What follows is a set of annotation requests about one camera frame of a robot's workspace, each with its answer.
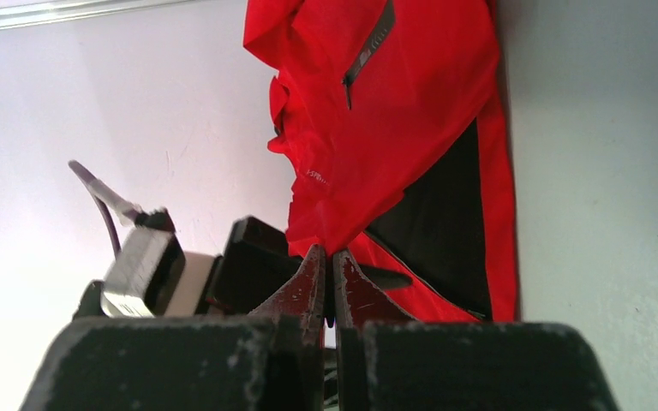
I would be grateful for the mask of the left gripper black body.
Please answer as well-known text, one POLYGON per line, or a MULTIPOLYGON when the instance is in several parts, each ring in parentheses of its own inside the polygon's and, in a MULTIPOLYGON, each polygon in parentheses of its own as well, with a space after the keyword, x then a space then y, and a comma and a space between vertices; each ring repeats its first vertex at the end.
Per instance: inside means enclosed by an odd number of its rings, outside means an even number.
POLYGON ((301 263, 289 255, 283 231, 257 217, 239 219, 210 274, 209 305, 247 314, 289 281, 301 263))

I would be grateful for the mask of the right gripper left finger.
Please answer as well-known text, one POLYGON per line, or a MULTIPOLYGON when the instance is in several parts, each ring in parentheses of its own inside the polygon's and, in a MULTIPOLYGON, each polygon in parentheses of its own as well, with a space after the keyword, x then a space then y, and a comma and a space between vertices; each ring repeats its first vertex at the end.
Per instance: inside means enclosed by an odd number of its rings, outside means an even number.
POLYGON ((51 343, 25 410, 320 410, 326 253, 246 315, 83 317, 51 343))

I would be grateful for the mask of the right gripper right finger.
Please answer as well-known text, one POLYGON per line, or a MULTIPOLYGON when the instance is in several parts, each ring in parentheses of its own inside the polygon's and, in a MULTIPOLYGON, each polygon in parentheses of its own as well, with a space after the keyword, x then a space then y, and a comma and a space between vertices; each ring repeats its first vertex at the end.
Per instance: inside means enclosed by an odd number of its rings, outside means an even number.
POLYGON ((558 323, 429 323, 332 258, 343 410, 615 410, 594 350, 558 323))

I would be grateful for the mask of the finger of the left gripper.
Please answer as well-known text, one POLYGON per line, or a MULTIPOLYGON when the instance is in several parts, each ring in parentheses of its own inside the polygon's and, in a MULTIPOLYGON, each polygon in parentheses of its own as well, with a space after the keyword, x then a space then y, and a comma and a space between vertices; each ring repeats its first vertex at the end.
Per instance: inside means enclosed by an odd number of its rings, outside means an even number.
POLYGON ((371 265, 359 265, 362 274, 383 291, 403 289, 412 285, 412 278, 405 273, 379 268, 371 265))

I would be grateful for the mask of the red zip jacket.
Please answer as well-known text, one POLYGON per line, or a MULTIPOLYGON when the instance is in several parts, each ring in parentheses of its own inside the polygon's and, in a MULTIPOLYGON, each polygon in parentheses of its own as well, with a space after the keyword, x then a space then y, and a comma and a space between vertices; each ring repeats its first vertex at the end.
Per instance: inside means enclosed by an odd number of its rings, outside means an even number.
POLYGON ((290 254, 349 249, 413 281, 429 321, 517 316, 515 193, 493 1, 251 1, 244 48, 276 70, 290 254))

